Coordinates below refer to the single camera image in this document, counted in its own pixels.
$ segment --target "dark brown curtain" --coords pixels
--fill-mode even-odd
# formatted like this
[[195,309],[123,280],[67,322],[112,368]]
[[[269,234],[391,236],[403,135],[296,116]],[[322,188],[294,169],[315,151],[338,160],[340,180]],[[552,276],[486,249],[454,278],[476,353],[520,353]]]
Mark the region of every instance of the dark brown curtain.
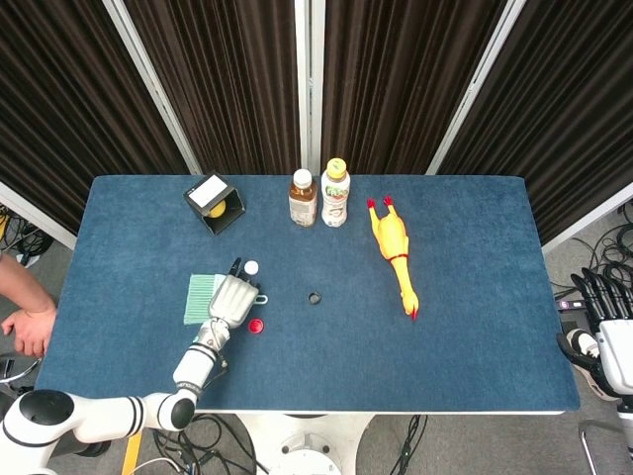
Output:
[[187,173],[101,2],[3,1],[0,180],[76,232],[92,180]]
[[205,171],[300,164],[293,0],[127,0]]
[[493,0],[327,2],[321,161],[423,173],[503,9]]
[[633,2],[530,0],[441,173],[520,175],[543,242],[633,181]]

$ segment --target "small white cap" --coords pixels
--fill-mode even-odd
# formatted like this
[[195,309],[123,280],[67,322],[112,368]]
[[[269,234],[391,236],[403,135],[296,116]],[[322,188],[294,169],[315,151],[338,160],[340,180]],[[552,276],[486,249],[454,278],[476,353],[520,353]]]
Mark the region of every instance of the small white cap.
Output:
[[255,260],[249,260],[244,264],[244,272],[248,275],[255,275],[259,272],[259,264]]
[[293,182],[297,188],[301,188],[302,190],[310,187],[313,184],[313,175],[309,170],[305,168],[300,168],[293,175]]

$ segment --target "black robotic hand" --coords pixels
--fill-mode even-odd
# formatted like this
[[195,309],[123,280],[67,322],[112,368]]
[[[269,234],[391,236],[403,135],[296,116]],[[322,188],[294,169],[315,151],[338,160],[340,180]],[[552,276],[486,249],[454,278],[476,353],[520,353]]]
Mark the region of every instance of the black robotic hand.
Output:
[[[600,324],[604,322],[633,319],[631,289],[587,268],[582,271],[583,277],[572,274],[572,281],[586,301],[589,328],[593,334],[601,333]],[[600,357],[592,358],[576,352],[562,333],[557,335],[557,342],[565,356],[573,364],[587,370],[604,393],[615,398],[622,397],[609,383]]]

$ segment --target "table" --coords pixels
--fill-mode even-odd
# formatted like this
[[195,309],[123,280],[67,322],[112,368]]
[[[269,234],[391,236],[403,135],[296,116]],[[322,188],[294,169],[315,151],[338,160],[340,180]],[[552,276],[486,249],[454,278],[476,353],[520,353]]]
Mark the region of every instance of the table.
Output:
[[[289,216],[290,177],[228,176],[246,213],[215,237],[182,196],[199,179],[95,180],[38,388],[92,398],[173,391],[172,371],[197,331],[183,326],[190,275],[226,272],[241,256],[259,263],[269,302],[251,316],[266,328],[231,335],[230,372],[199,410],[578,408],[521,178],[354,175],[347,223],[302,229]],[[365,205],[387,194],[409,235],[414,323]]]

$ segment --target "person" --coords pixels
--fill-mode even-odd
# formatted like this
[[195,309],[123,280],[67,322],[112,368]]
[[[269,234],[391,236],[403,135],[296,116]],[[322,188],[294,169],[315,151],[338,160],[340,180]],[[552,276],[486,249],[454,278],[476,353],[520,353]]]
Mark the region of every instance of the person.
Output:
[[2,322],[4,335],[15,332],[16,351],[27,356],[44,356],[57,315],[55,302],[31,272],[2,252],[0,295],[20,307]]

